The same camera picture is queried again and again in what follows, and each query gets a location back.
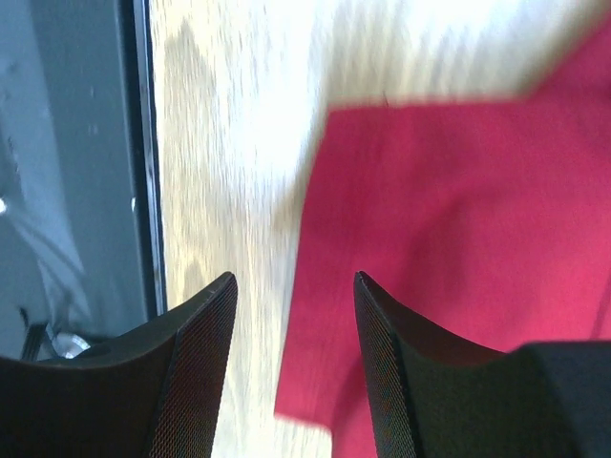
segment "wooden table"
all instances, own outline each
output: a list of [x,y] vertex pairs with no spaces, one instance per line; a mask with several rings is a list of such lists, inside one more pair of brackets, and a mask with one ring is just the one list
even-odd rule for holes
[[214,456],[328,457],[327,432],[273,417],[328,107],[527,94],[609,1],[152,3],[169,303],[240,284]]

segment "wood grain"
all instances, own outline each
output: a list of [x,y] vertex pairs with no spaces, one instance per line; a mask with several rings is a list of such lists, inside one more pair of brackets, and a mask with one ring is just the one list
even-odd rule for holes
[[240,284],[215,457],[328,457],[273,417],[301,210],[329,106],[526,94],[602,0],[154,0],[168,300]]

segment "red cloth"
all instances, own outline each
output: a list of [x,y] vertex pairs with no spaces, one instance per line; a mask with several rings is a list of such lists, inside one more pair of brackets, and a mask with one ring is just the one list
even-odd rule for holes
[[611,337],[611,21],[528,102],[331,113],[276,411],[375,456],[352,279],[510,350]]

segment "black object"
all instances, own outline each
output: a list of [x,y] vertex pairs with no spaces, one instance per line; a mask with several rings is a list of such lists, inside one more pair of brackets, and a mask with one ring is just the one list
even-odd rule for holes
[[166,310],[151,65],[146,0],[0,2],[0,355]]
[[380,458],[611,456],[611,343],[503,355],[354,282]]
[[209,456],[237,297],[226,273],[75,359],[0,358],[0,456]]

